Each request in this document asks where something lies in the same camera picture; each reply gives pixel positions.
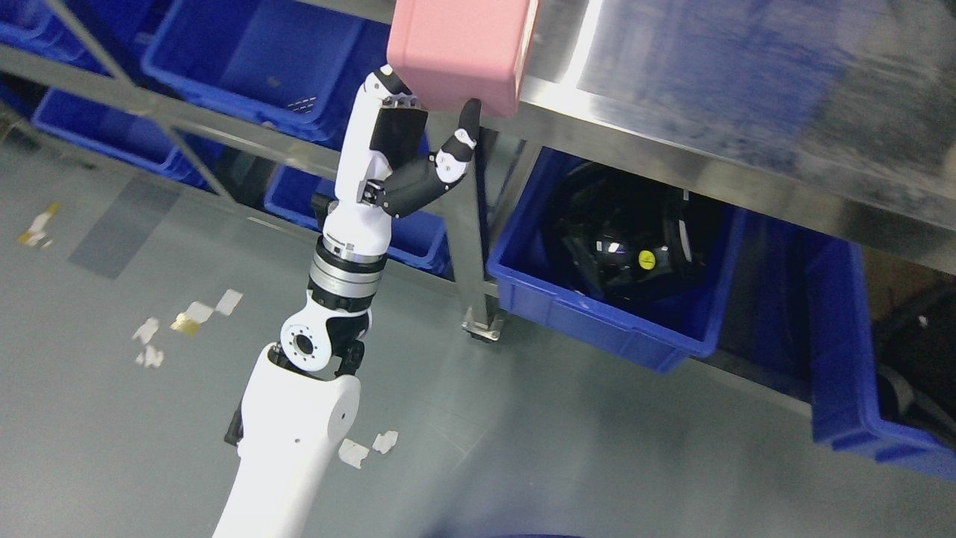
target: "silver metal ring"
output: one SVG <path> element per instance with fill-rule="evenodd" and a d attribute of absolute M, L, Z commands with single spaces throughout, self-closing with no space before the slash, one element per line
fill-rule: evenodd
<path fill-rule="evenodd" d="M 312 278 L 315 285 L 329 293 L 349 299 L 362 299 L 375 295 L 375 292 L 379 289 L 381 272 L 374 274 L 374 280 L 355 282 L 338 279 L 329 275 L 313 263 L 312 268 L 309 270 L 309 277 Z"/>
<path fill-rule="evenodd" d="M 326 275 L 346 282 L 366 283 L 381 280 L 381 271 L 375 273 L 352 273 L 335 267 L 328 261 L 322 259 L 322 256 L 315 254 L 312 256 L 312 265 Z"/>
<path fill-rule="evenodd" d="M 375 263 L 385 256 L 384 254 L 378 256 L 356 254 L 355 251 L 347 250 L 341 243 L 329 240 L 327 235 L 322 236 L 322 245 L 325 246 L 327 251 L 346 261 L 355 261 L 358 263 Z"/>

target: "white robot arm segment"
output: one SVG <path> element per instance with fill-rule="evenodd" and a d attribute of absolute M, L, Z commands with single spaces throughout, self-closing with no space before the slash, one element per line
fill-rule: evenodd
<path fill-rule="evenodd" d="M 355 377 L 369 307 L 387 260 L 391 221 L 458 184 L 478 140 L 470 101 L 439 151 L 418 148 L 424 112 L 389 66 L 356 95 L 339 159 L 338 203 L 315 245 L 306 304 L 259 354 L 226 441 L 241 459 L 215 538 L 295 538 L 359 408 Z M 315 376 L 333 357 L 335 379 Z"/>

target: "tape scrap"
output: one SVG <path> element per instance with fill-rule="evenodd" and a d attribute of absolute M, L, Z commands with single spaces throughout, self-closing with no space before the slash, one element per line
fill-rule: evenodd
<path fill-rule="evenodd" d="M 193 301 L 189 305 L 189 308 L 183 312 L 187 318 L 196 322 L 197 324 L 204 324 L 209 321 L 209 317 L 212 316 L 214 310 L 211 306 L 207 306 L 198 301 Z"/>
<path fill-rule="evenodd" d="M 392 450 L 397 442 L 399 442 L 399 433 L 395 430 L 389 430 L 384 434 L 378 434 L 375 436 L 375 442 L 372 443 L 372 449 L 379 454 L 388 454 L 388 451 Z"/>
<path fill-rule="evenodd" d="M 199 332 L 199 327 L 200 324 L 196 322 L 196 320 L 190 319 L 184 312 L 177 314 L 176 321 L 173 322 L 173 325 L 169 326 L 169 328 L 176 332 L 181 332 L 186 336 L 196 336 L 196 333 Z"/>
<path fill-rule="evenodd" d="M 136 364 L 145 368 L 159 368 L 163 365 L 165 358 L 165 353 L 153 347 L 152 344 L 149 344 L 146 346 L 146 350 L 142 351 L 140 355 L 136 357 Z"/>
<path fill-rule="evenodd" d="M 338 447 L 338 458 L 342 460 L 343 463 L 352 465 L 356 469 L 361 469 L 362 460 L 368 458 L 368 448 L 356 443 L 350 438 L 346 438 L 342 441 L 342 445 Z"/>
<path fill-rule="evenodd" d="M 50 207 L 48 207 L 45 212 L 33 218 L 33 223 L 30 225 L 30 228 L 21 234 L 16 241 L 28 247 L 39 246 L 41 249 L 49 247 L 54 241 L 49 238 L 44 229 L 59 209 L 60 205 L 58 203 L 54 202 L 50 204 Z"/>
<path fill-rule="evenodd" d="M 160 330 L 160 320 L 149 318 L 145 323 L 140 325 L 140 328 L 136 329 L 136 332 L 133 333 L 132 340 L 139 340 L 140 343 L 145 346 L 156 336 L 156 331 L 158 330 Z"/>
<path fill-rule="evenodd" d="M 235 310 L 236 305 L 242 301 L 243 294 L 232 288 L 226 290 L 226 293 L 223 294 L 222 299 L 216 304 L 216 312 L 224 316 L 229 316 L 232 314 L 232 311 Z"/>

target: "blue storage crate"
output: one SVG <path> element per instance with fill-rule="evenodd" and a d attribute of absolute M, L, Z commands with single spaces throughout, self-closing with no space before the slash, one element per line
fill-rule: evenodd
<path fill-rule="evenodd" d="M 158 26 L 157 13 L 163 13 L 167 0 L 85 0 L 90 14 L 84 20 L 100 38 L 108 37 L 130 47 L 136 57 L 145 51 L 145 34 Z M 152 29 L 145 28 L 153 22 Z M 4 0 L 0 5 L 0 41 L 40 56 L 101 70 L 82 42 L 71 33 L 43 0 Z"/>
<path fill-rule="evenodd" d="M 199 171 L 160 127 L 146 118 L 50 90 L 33 114 L 32 123 L 36 128 L 77 146 L 193 187 L 207 188 Z M 211 164 L 221 147 L 204 141 L 197 149 Z"/>
<path fill-rule="evenodd" d="M 745 212 L 728 211 L 714 245 L 705 282 L 679 295 L 641 306 L 640 316 L 579 295 L 554 283 L 539 223 L 554 185 L 581 161 L 545 149 L 514 215 L 491 252 L 501 307 L 658 373 L 689 355 L 706 357 L 717 346 Z"/>
<path fill-rule="evenodd" d="M 760 365 L 765 385 L 809 398 L 806 228 L 750 213 L 719 348 Z"/>
<path fill-rule="evenodd" d="M 339 148 L 388 27 L 289 0 L 177 0 L 143 71 L 189 102 Z"/>
<path fill-rule="evenodd" d="M 303 228 L 318 230 L 312 210 L 312 195 L 320 192 L 335 197 L 335 183 L 295 168 L 276 171 L 266 192 L 266 211 Z M 450 256 L 445 221 L 425 212 L 392 220 L 392 242 L 388 256 L 405 265 L 443 275 Z"/>
<path fill-rule="evenodd" d="M 0 3 L 0 41 L 37 55 L 68 63 L 89 64 L 79 39 L 67 30 L 43 0 Z"/>
<path fill-rule="evenodd" d="M 926 432 L 880 417 L 860 247 L 815 235 L 807 248 L 814 441 L 956 482 L 956 454 Z"/>

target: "reflective metal surface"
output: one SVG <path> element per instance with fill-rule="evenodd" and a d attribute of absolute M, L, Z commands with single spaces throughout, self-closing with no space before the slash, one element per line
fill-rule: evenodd
<path fill-rule="evenodd" d="M 956 273 L 951 2 L 542 0 L 483 124 Z"/>

